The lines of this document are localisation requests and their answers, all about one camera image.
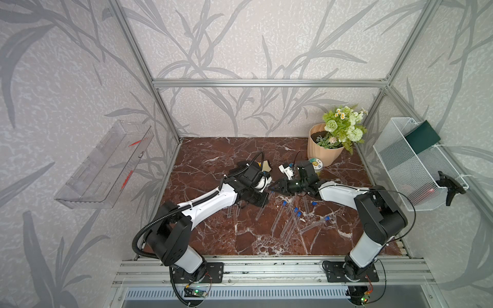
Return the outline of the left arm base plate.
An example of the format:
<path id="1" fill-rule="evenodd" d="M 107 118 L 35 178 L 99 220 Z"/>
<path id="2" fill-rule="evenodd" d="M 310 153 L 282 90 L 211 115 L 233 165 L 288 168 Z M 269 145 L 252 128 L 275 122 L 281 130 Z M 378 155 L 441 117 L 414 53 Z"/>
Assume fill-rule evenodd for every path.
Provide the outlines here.
<path id="1" fill-rule="evenodd" d="M 170 274 L 176 283 L 194 283 L 194 282 L 212 282 L 219 284 L 223 281 L 224 263 L 208 263 L 204 261 L 199 268 L 188 273 L 183 268 L 173 265 L 170 269 Z"/>

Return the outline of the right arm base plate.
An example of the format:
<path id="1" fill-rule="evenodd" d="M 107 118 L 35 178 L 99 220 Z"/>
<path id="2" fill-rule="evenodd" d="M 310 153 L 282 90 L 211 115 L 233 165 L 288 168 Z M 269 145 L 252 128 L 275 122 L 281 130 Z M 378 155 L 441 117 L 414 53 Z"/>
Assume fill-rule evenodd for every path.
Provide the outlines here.
<path id="1" fill-rule="evenodd" d="M 323 261 L 322 269 L 327 277 L 327 282 L 379 282 L 374 263 L 364 268 L 358 267 L 352 261 L 335 262 Z"/>

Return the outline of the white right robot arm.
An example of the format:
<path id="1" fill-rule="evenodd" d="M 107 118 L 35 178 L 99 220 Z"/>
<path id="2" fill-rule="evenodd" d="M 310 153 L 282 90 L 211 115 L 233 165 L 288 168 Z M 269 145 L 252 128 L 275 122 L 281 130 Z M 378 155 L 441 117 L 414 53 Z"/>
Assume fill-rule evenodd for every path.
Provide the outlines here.
<path id="1" fill-rule="evenodd" d="M 383 186 L 353 187 L 322 180 L 309 160 L 296 166 L 282 164 L 279 169 L 283 177 L 273 184 L 272 191 L 286 196 L 306 193 L 357 211 L 363 233 L 345 258 L 347 267 L 363 269 L 371 265 L 384 246 L 408 225 L 392 196 L 394 192 Z"/>

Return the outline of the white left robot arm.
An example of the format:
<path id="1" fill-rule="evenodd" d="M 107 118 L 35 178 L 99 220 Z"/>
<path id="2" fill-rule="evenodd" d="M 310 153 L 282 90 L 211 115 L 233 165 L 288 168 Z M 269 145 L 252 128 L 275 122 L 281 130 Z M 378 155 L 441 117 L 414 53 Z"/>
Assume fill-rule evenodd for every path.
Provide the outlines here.
<path id="1" fill-rule="evenodd" d="M 165 266 L 176 266 L 188 274 L 201 275 L 206 261 L 189 245 L 192 231 L 204 220 L 239 201 L 257 207 L 266 205 L 266 189 L 272 177 L 263 167 L 263 162 L 240 162 L 213 190 L 177 205 L 163 205 L 154 218 L 156 224 L 143 233 L 153 258 Z"/>

